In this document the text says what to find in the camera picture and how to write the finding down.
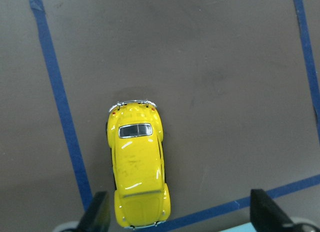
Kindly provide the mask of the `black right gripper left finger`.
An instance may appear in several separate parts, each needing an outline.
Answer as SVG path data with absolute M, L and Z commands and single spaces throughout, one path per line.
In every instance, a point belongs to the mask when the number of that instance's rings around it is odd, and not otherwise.
M 97 192 L 76 231 L 108 231 L 111 222 L 110 197 L 107 191 Z

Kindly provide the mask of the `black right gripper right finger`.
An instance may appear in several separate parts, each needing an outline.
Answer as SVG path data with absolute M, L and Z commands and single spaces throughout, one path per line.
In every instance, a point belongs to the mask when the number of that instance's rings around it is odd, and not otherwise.
M 263 189 L 250 191 L 249 215 L 256 231 L 294 231 L 294 222 Z

